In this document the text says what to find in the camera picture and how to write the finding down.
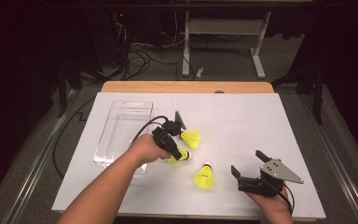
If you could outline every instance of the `wooden table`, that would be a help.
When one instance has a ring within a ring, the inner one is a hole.
[[[101,92],[274,93],[267,82],[107,81]]]

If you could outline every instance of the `white paper sheet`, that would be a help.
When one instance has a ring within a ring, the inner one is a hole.
[[[197,148],[175,138],[178,146],[192,153],[191,161],[168,164],[158,160],[145,174],[135,174],[120,207],[120,214],[174,217],[262,217],[258,206],[237,189],[230,172],[234,165],[242,176],[258,177],[261,150],[279,158],[300,176],[303,185],[287,182],[296,199],[293,217],[324,218],[313,186],[278,94],[212,93],[98,93],[74,157],[52,210],[63,211],[101,171],[93,154],[114,100],[152,101],[154,116],[174,119],[179,110],[188,130],[200,130]],[[196,187],[192,178],[202,164],[212,164],[215,186]]]

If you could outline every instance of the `forearm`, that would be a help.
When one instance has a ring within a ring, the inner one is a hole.
[[[125,153],[77,196],[58,223],[113,223],[137,167]]]
[[[262,209],[264,215],[266,216],[266,219],[268,220],[269,224],[292,224],[292,216],[290,216],[290,213],[288,210],[282,210],[282,211],[265,211]]]

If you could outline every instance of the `gray carpet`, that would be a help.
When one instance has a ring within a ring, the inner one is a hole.
[[[220,38],[231,38],[232,36],[219,36]],[[284,76],[296,55],[301,44],[301,38],[283,40],[280,36],[267,38],[260,51],[260,58],[267,75],[266,81],[270,82]],[[190,63],[197,73],[203,67],[201,77],[196,80],[208,81],[257,81],[255,69],[252,65],[248,48],[255,43],[252,36],[242,37],[236,41],[224,41],[210,39],[207,42],[203,38],[194,37]],[[182,47],[174,48],[147,48],[148,54],[163,64],[151,62],[149,68],[141,75],[134,77],[135,80],[177,80],[191,79],[192,76],[183,78],[180,76],[182,70]],[[134,59],[133,64],[142,64],[142,59]],[[131,72],[134,74],[138,67],[133,66]],[[82,107],[68,122],[58,139],[55,147],[55,158],[57,167],[64,173],[76,148],[77,141],[85,126],[85,121],[92,107],[92,99],[100,91],[102,83],[96,81],[85,81],[83,90],[77,92],[77,97],[67,111],[67,120],[71,118],[78,108]],[[305,162],[310,170],[310,175],[318,190],[319,197],[327,215],[326,219],[317,220],[316,223],[358,223],[358,212],[355,206],[348,200],[351,195],[345,191],[345,185],[340,181],[340,174],[335,168],[334,161],[329,157],[326,146],[332,146],[337,153],[338,160],[344,167],[351,183],[358,192],[358,146],[348,131],[345,121],[337,112],[334,101],[328,89],[324,89],[323,102],[323,126],[315,125],[310,115],[308,96],[297,95],[294,84],[284,84],[276,88],[282,98],[282,103],[294,131],[299,148],[304,156]],[[52,95],[55,104],[49,112],[34,127],[33,132],[24,143],[21,152],[7,173],[0,186],[0,223],[15,202],[24,178],[33,165],[33,162],[42,151],[48,136],[54,129],[59,113],[57,92]],[[60,214],[52,212],[51,206],[57,194],[62,180],[52,159],[52,153],[48,154],[46,166],[42,175],[36,179],[36,185],[26,206],[20,211],[18,219],[14,223],[55,223]],[[172,223],[168,219],[150,218],[118,218],[116,223]],[[189,223],[189,220],[175,220],[176,222]],[[192,223],[240,223],[240,221],[194,221]]]

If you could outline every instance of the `table leg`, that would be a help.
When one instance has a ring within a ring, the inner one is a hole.
[[[188,23],[190,20],[189,12],[186,12],[186,21],[185,21],[185,49],[183,52],[183,64],[182,64],[182,76],[190,76],[190,48],[188,47],[188,40],[190,37],[190,30]]]
[[[257,76],[260,79],[266,78],[266,74],[264,73],[263,66],[261,65],[260,58],[258,57],[258,52],[260,51],[261,44],[263,43],[264,35],[266,34],[267,27],[269,26],[269,17],[271,16],[271,12],[266,12],[264,17],[264,22],[260,27],[260,32],[257,38],[257,45],[254,49],[250,49],[252,59],[255,65],[255,71],[257,72]]]

